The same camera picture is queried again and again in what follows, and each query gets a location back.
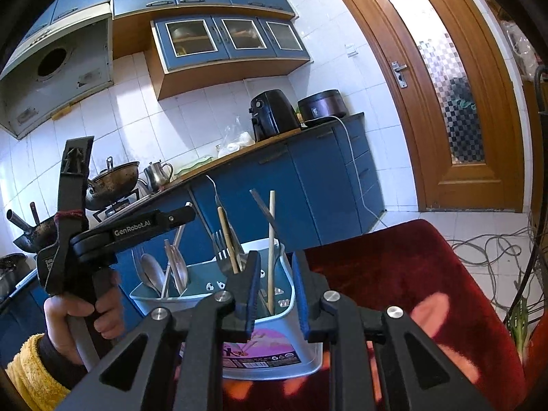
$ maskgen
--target glass cabinet door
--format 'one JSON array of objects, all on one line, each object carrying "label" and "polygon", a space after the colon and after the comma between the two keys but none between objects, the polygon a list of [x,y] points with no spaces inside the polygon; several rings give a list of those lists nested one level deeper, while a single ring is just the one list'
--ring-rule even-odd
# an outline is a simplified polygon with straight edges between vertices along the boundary
[{"label": "glass cabinet door", "polygon": [[262,18],[259,20],[278,57],[310,58],[291,23]]},{"label": "glass cabinet door", "polygon": [[228,59],[211,17],[187,17],[155,23],[168,70]]},{"label": "glass cabinet door", "polygon": [[231,59],[276,57],[266,33],[256,18],[215,17]]}]

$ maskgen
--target wooden door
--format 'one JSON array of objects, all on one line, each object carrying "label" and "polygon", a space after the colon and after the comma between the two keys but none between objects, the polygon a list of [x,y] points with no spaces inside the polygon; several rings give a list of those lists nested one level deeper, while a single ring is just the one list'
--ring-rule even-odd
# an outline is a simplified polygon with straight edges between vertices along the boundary
[{"label": "wooden door", "polygon": [[[473,1],[344,1],[395,100],[420,210],[521,211],[517,104],[503,58]],[[393,63],[406,65],[404,85]]]}]

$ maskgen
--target range hood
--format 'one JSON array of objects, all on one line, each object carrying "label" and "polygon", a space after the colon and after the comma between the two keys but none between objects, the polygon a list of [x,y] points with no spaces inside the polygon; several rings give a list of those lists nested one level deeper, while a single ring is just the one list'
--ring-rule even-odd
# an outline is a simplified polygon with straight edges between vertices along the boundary
[{"label": "range hood", "polygon": [[0,127],[21,139],[52,114],[112,85],[109,3],[71,14],[21,43],[0,74]]}]

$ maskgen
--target yellow sleeve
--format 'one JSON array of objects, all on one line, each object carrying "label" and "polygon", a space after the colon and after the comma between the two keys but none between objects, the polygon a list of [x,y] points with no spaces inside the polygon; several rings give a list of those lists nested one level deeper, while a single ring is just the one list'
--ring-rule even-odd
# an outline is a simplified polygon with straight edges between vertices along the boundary
[{"label": "yellow sleeve", "polygon": [[46,371],[38,355],[43,334],[30,337],[6,370],[15,388],[32,411],[53,411],[69,390]]}]

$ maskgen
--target utensil basket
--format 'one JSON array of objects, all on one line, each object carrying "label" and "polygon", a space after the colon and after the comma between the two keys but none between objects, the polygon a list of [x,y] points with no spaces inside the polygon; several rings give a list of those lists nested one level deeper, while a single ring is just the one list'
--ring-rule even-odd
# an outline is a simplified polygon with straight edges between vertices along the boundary
[{"label": "utensil basket", "polygon": [[[261,256],[261,286],[267,288],[268,239],[242,244],[245,252],[257,250]],[[283,244],[276,240],[275,314],[268,316],[258,301],[258,318],[251,340],[245,344],[224,343],[223,377],[237,380],[282,380],[309,375],[322,365],[323,346],[304,340],[299,327],[295,288],[291,267]],[[189,284],[181,296],[156,298],[155,292],[140,284],[130,294],[143,314],[156,307],[166,307],[172,312],[196,306],[200,300],[223,290],[226,278],[215,260],[188,266]],[[176,295],[175,286],[170,294]]]}]

